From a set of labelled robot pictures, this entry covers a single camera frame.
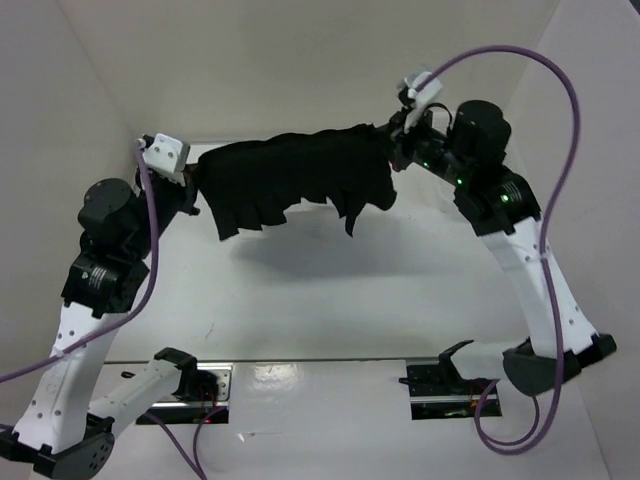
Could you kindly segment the black pleated skirt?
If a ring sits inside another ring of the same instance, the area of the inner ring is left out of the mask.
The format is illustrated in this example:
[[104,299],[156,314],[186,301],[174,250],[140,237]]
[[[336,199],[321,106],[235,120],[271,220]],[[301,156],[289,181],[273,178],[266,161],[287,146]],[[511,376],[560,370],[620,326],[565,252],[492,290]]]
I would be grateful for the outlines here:
[[396,201],[391,153],[387,137],[359,124],[228,144],[201,154],[190,176],[220,240],[283,225],[302,200],[332,203],[351,234],[366,205],[387,211]]

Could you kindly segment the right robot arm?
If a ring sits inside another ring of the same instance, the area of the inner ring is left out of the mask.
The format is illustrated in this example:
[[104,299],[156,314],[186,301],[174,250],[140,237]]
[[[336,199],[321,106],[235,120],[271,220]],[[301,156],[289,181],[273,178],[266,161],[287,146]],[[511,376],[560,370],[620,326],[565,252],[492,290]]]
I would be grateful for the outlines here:
[[411,120],[402,107],[383,126],[397,171],[416,164],[453,185],[454,204],[512,285],[528,328],[517,344],[466,340],[442,352],[438,381],[459,393],[472,380],[507,380],[534,397],[614,353],[613,337],[586,319],[550,246],[541,240],[541,208],[528,182],[504,164],[511,126],[502,110],[470,100],[441,133],[431,116]]

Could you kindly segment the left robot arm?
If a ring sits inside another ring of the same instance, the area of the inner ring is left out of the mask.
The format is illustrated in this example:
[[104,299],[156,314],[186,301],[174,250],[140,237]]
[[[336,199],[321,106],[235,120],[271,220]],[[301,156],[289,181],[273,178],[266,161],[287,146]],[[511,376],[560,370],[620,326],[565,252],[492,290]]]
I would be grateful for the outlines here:
[[89,188],[78,214],[80,254],[69,268],[52,355],[22,417],[1,434],[2,458],[28,463],[49,479],[92,479],[116,438],[160,399],[197,394],[194,356],[166,347],[112,392],[92,397],[117,322],[133,310],[140,288],[157,274],[145,264],[179,212],[197,213],[191,182],[157,173],[135,193],[121,179]]

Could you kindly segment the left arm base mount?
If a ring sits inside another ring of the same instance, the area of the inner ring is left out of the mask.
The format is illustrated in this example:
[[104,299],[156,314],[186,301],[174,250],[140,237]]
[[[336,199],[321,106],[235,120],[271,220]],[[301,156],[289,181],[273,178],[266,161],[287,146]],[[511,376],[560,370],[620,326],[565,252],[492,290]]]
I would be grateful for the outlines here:
[[200,362],[198,369],[201,376],[215,378],[216,384],[200,384],[188,397],[169,395],[154,403],[149,410],[136,420],[137,425],[151,425],[149,415],[155,416],[163,423],[174,425],[196,426],[209,413],[206,424],[227,424],[229,421],[229,399],[231,393],[232,363]]

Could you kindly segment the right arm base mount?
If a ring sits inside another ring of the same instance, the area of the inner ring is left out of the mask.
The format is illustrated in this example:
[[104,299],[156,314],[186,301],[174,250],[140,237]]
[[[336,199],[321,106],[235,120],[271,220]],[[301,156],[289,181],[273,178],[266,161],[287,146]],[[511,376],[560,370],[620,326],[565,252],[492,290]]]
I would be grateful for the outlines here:
[[448,377],[436,363],[407,363],[398,382],[408,389],[414,421],[473,418],[481,394],[491,383]]

